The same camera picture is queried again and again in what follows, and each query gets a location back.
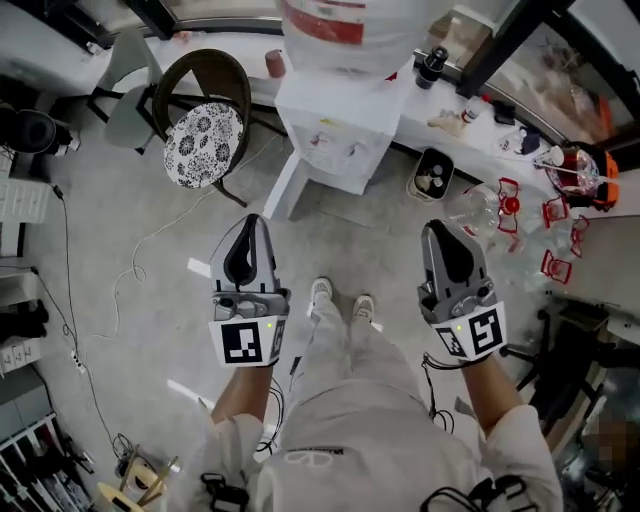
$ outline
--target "white cable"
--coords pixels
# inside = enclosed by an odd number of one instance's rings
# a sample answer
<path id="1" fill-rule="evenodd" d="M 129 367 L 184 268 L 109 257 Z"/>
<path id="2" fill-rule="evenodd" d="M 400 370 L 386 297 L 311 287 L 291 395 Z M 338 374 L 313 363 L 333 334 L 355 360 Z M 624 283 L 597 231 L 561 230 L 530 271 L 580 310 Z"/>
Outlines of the white cable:
<path id="1" fill-rule="evenodd" d="M 267 149 L 267 146 L 269 144 L 271 144 L 271 142 L 273 142 L 277 137 L 280 137 L 280 135 L 274 135 L 273 137 L 271 137 L 267 143 L 262 146 L 262 148 L 260 148 L 260 150 L 253 155 L 251 158 L 249 158 L 247 161 L 243 162 L 241 165 L 239 165 L 238 167 L 236 167 L 236 169 L 233 171 L 234 173 L 240 171 L 243 167 L 249 165 L 251 162 L 253 162 L 256 158 L 258 158 L 265 149 Z M 135 249 L 133 250 L 133 254 L 131 255 L 131 268 L 125 270 L 124 272 L 122 272 L 118 278 L 115 280 L 115 282 L 113 283 L 113 304 L 115 306 L 115 312 L 116 312 L 116 324 L 115 324 L 115 329 L 114 329 L 114 333 L 112 336 L 108 336 L 106 334 L 100 334 L 100 333 L 94 333 L 93 335 L 98 337 L 98 338 L 103 338 L 106 340 L 113 340 L 115 338 L 117 338 L 118 336 L 118 331 L 120 330 L 120 308 L 118 307 L 118 293 L 117 293 L 117 289 L 118 289 L 118 283 L 120 282 L 120 279 L 122 279 L 124 276 L 126 276 L 127 274 L 133 274 L 133 276 L 136 278 L 136 281 L 138 281 L 139 283 L 142 283 L 146 280 L 147 278 L 147 274 L 144 271 L 144 269 L 142 267 L 140 267 L 139 265 L 136 265 L 136 254 L 138 253 L 138 249 L 140 249 L 140 246 L 146 242 L 147 240 L 150 240 L 151 238 L 153 238 L 154 236 L 162 233 L 165 229 L 170 228 L 171 226 L 177 224 L 178 222 L 180 222 L 182 219 L 184 219 L 187 215 L 189 215 L 193 210 L 195 210 L 195 208 L 207 197 L 209 197 L 212 194 L 215 194 L 216 192 L 218 192 L 218 189 L 213 189 L 210 192 L 207 192 L 206 194 L 200 196 L 200 198 L 193 204 L 193 206 L 191 208 L 189 208 L 186 212 L 184 212 L 182 215 L 180 215 L 179 217 L 177 217 L 175 220 L 172 220 L 171 222 L 169 222 L 168 224 L 165 224 L 164 226 L 162 226 L 160 229 L 158 229 L 157 231 L 155 231 L 154 233 L 145 236 L 142 240 L 140 240 Z M 84 352 L 85 352 L 85 359 L 86 359 L 86 344 L 84 347 Z"/>

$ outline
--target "electronic device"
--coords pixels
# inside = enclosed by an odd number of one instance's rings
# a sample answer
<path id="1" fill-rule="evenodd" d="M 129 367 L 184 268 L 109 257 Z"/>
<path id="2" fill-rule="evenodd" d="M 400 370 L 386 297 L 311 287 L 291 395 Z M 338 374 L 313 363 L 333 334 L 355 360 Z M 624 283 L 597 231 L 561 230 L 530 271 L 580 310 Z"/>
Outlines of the electronic device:
<path id="1" fill-rule="evenodd" d="M 422 231 L 422 254 L 420 310 L 449 354 L 476 361 L 506 345 L 504 303 L 497 300 L 480 244 L 462 228 L 433 220 Z"/>
<path id="2" fill-rule="evenodd" d="M 250 214 L 211 257 L 214 305 L 209 330 L 222 366 L 269 366 L 280 357 L 291 292 L 280 288 L 265 221 Z"/>

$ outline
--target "sneaker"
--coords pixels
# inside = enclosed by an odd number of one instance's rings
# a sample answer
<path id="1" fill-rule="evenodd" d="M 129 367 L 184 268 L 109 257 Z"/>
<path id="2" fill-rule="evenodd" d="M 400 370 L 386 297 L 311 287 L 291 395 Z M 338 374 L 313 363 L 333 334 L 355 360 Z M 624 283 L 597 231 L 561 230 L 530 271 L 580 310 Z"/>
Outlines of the sneaker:
<path id="1" fill-rule="evenodd" d="M 329 300 L 333 297 L 333 287 L 331 281 L 326 277 L 319 277 L 311 285 L 311 303 L 315 306 L 318 295 L 324 293 L 329 297 Z"/>
<path id="2" fill-rule="evenodd" d="M 375 313 L 375 306 L 373 304 L 373 298 L 369 295 L 360 295 L 356 299 L 356 303 L 353 305 L 353 318 L 358 317 L 365 318 L 369 323 L 373 322 L 373 315 Z"/>

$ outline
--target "gray concrete floor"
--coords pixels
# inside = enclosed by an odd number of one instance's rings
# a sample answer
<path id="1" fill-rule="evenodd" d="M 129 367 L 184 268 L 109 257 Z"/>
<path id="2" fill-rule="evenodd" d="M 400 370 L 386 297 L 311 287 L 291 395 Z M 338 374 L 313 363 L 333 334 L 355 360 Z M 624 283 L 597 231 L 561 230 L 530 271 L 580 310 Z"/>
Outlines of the gray concrete floor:
<path id="1" fill-rule="evenodd" d="M 72 116 L 82 130 L 82 146 L 62 158 L 47 161 L 51 181 L 65 194 L 69 216 L 69 259 L 79 352 L 90 369 L 110 433 L 124 433 L 146 452 L 162 460 L 186 457 L 200 435 L 193 427 L 196 403 L 170 389 L 168 380 L 215 401 L 231 371 L 218 366 L 207 328 L 212 311 L 207 278 L 187 269 L 190 258 L 208 262 L 219 238 L 248 212 L 261 213 L 271 187 L 291 152 L 288 142 L 274 140 L 263 155 L 227 181 L 228 188 L 250 203 L 244 210 L 219 194 L 203 200 L 180 223 L 146 241 L 137 265 L 146 281 L 128 274 L 118 286 L 120 328 L 113 335 L 113 284 L 131 267 L 132 251 L 144 236 L 188 210 L 207 191 L 176 186 L 166 176 L 160 140 L 140 157 L 133 150 L 108 145 L 104 125 L 78 106 Z M 247 157 L 272 133 L 252 127 Z M 317 276 L 328 276 L 338 301 L 350 314 L 358 294 L 376 300 L 376 321 L 384 334 L 405 353 L 420 381 L 428 387 L 420 363 L 428 349 L 444 358 L 444 349 L 418 310 L 416 288 L 423 281 L 420 233 L 426 221 L 443 216 L 442 204 L 425 205 L 405 191 L 415 160 L 390 150 L 362 197 L 317 184 L 307 186 L 293 218 L 269 222 L 278 274 L 293 292 L 282 358 L 275 376 L 289 387 L 293 359 L 310 339 L 306 310 L 309 287 Z M 470 184 L 456 179 L 450 193 Z M 38 266 L 51 293 L 68 314 L 62 204 L 53 199 L 47 220 L 29 225 L 25 255 Z M 534 320 L 536 299 L 500 284 L 511 342 L 518 343 Z M 52 321 L 43 340 L 45 357 L 38 363 L 49 384 L 62 427 L 96 461 L 88 480 L 114 481 L 116 459 L 93 403 L 87 374 L 71 360 L 72 341 L 62 334 L 62 322 L 49 305 Z M 516 362 L 505 360 L 512 375 Z M 432 372 L 439 408 L 453 411 L 456 397 L 468 400 L 459 372 Z M 475 422 L 454 412 L 455 435 L 477 448 Z M 270 406 L 269 421 L 275 419 Z"/>

